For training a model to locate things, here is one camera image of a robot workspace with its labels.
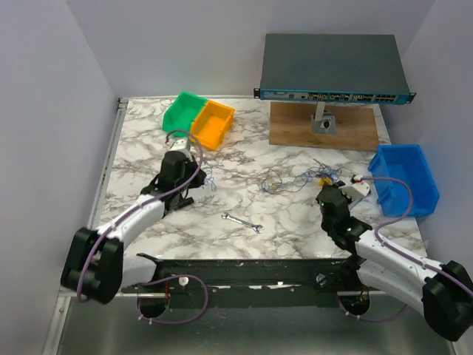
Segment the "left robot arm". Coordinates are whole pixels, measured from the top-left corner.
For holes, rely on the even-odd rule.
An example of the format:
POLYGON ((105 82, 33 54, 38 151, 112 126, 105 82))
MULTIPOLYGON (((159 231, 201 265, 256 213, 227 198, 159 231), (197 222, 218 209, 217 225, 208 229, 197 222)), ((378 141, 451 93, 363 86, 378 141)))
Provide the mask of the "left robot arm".
POLYGON ((132 285, 158 291, 164 275, 156 261, 144 253, 125 257, 125 251, 147 228, 194 202, 186 192, 204 184, 202 161, 189 152, 167 152, 159 173, 130 207, 96 229, 77 230, 61 285, 75 291, 80 302, 94 300, 101 304, 109 303, 121 289, 132 285))

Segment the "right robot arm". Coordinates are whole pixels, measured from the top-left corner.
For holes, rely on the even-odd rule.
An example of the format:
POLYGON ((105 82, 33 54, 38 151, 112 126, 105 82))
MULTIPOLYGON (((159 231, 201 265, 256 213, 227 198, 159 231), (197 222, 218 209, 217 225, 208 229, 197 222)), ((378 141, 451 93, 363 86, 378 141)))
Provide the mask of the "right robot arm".
POLYGON ((358 179, 351 185, 325 185, 316 197, 322 229, 356 261, 340 271, 341 284, 350 290, 365 285, 383 291, 421 314, 436 334, 458 341, 472 326, 468 271, 454 260, 440 263, 421 257, 353 217, 350 204, 369 190, 358 179))

